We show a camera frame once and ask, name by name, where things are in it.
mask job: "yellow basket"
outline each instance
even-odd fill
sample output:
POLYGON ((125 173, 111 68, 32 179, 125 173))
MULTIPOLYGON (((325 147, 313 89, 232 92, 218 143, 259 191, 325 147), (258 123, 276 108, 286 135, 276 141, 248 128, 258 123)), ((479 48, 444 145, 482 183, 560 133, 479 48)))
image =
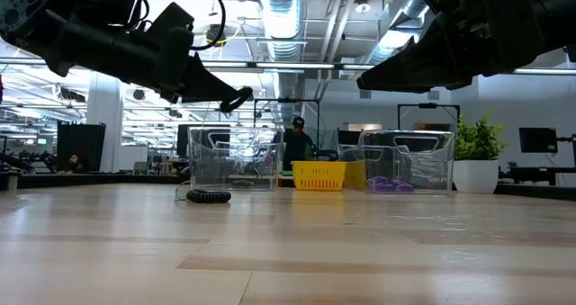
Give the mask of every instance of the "yellow basket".
POLYGON ((296 189, 341 191, 346 164, 346 162, 293 161, 296 189))

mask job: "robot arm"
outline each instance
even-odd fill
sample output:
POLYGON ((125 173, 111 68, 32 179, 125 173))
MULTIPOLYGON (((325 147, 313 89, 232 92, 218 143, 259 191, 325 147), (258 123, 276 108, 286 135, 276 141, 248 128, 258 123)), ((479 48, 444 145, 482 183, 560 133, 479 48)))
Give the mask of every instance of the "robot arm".
POLYGON ((231 112, 252 95, 251 88, 237 91, 220 81, 197 54, 188 55, 207 48, 192 47, 190 14, 172 3, 145 30, 143 5, 148 15, 147 0, 0 0, 0 36, 42 57, 59 76, 87 67, 152 88, 171 103, 179 97, 183 103, 222 101, 220 110, 231 112))
POLYGON ((436 15, 419 43, 366 71, 360 89, 425 93, 506 73, 576 44, 576 0, 424 0, 436 15))

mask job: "white planter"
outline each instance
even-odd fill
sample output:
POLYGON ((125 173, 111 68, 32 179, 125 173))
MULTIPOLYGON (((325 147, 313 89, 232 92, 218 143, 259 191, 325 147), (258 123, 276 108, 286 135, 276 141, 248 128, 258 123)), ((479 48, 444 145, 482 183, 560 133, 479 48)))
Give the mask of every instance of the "white planter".
POLYGON ((459 193, 494 193, 498 184, 498 160, 455 161, 453 176, 459 193))

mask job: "person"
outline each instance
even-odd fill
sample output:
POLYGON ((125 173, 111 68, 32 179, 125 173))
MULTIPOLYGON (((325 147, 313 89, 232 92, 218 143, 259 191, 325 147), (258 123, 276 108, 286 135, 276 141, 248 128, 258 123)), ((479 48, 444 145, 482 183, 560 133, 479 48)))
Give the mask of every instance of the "person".
POLYGON ((292 161, 306 161, 313 159, 312 139, 304 133, 304 119, 296 117, 292 121, 292 131, 284 134, 286 149, 284 151, 283 170, 292 171, 292 161))
POLYGON ((83 157, 78 154, 73 154, 70 157, 69 169, 67 171, 58 172, 61 175, 81 175, 88 173, 88 166, 83 157))

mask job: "transparent storage bin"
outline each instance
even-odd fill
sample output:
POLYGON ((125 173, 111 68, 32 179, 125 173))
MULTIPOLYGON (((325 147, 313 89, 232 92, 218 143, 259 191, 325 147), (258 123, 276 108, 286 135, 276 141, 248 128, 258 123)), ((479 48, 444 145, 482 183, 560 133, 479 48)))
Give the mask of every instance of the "transparent storage bin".
POLYGON ((452 190, 452 132, 367 130, 343 152, 344 186, 368 193, 448 194, 452 190))
POLYGON ((276 129, 191 127, 192 184, 205 190, 274 190, 281 146, 276 129))

